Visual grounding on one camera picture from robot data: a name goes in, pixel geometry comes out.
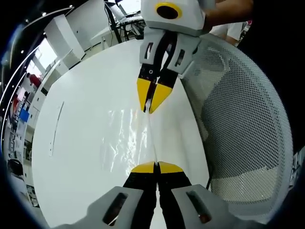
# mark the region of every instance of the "mesh chair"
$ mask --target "mesh chair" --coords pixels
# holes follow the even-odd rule
[[[203,140],[211,191],[232,214],[267,222],[288,192],[293,159],[276,90],[250,58],[211,34],[203,36],[182,83]]]

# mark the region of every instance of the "desk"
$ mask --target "desk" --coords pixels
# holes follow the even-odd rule
[[[130,25],[130,24],[133,24],[133,23],[137,23],[139,21],[143,21],[143,17],[142,15],[136,15],[136,16],[133,16],[133,17],[129,17],[129,18],[124,18],[122,20],[119,21],[117,27],[120,27],[122,25]]]
[[[102,45],[102,50],[105,49],[105,44],[104,44],[104,37],[111,34],[111,30],[109,29],[109,26],[107,26],[106,28],[104,28],[102,31],[100,31],[99,33],[97,33],[94,37],[91,38],[90,42],[92,44],[93,40],[96,39],[97,37],[100,38],[101,40],[101,45]]]
[[[51,227],[83,218],[87,207],[122,186],[136,165],[154,161],[151,135],[159,161],[182,167],[193,184],[208,181],[203,144],[180,80],[150,116],[149,130],[136,84],[141,43],[124,42],[81,62],[45,99],[33,138],[32,171]],[[152,228],[165,228],[158,203],[154,212]]]

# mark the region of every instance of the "wall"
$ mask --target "wall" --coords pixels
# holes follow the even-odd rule
[[[75,56],[79,59],[81,59],[84,55],[85,52],[82,49],[80,43],[76,39],[65,15],[60,15],[56,18],[54,18],[60,32],[62,33],[64,39],[68,43],[68,45],[72,48],[73,53]]]
[[[108,26],[103,0],[89,0],[67,16],[67,21],[74,34],[77,34],[84,50],[90,48],[90,39]]]
[[[61,59],[71,50],[54,19],[47,25],[44,31],[50,46],[53,48],[58,58]]]

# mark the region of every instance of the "window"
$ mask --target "window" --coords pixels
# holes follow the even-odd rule
[[[123,9],[127,14],[135,13],[141,10],[140,0],[121,0],[118,2],[119,5],[122,5]]]
[[[46,38],[42,40],[38,50],[35,52],[35,56],[44,69],[47,69],[47,67],[57,58],[56,53]]]
[[[37,68],[37,66],[34,64],[33,61],[30,61],[30,64],[27,68],[27,72],[30,74],[34,74],[37,77],[41,77],[41,71],[39,71],[39,69]]]

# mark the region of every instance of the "white shirt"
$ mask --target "white shirt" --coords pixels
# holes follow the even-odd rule
[[[214,34],[215,36],[226,35],[238,41],[240,38],[240,34],[242,33],[242,29],[243,22],[237,22],[214,26],[211,29],[210,33]]]

